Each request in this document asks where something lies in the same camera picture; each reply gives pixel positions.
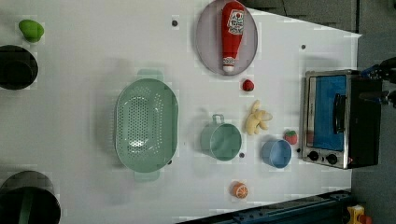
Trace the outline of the black robot base with green stripe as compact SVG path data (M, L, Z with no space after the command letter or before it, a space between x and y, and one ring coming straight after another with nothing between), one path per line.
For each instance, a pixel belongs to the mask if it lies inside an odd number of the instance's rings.
M1 186L1 224L59 224L61 206L50 179L36 171L10 176Z

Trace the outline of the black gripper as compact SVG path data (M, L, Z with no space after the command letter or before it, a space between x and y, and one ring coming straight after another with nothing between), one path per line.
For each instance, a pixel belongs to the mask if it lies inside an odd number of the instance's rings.
M390 58L383 61L380 66L375 64L369 68L361 71L361 76L365 78L380 78L382 80L386 80L389 83L396 83L396 58ZM392 104L393 107L396 107L396 91L370 91L370 92L362 92L359 95L359 98L373 102L376 104L387 105Z

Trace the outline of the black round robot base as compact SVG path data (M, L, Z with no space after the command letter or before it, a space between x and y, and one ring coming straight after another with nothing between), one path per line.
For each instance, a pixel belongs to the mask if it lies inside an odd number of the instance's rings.
M32 85L37 77L35 57L22 47L0 47L0 87L6 90L22 90Z

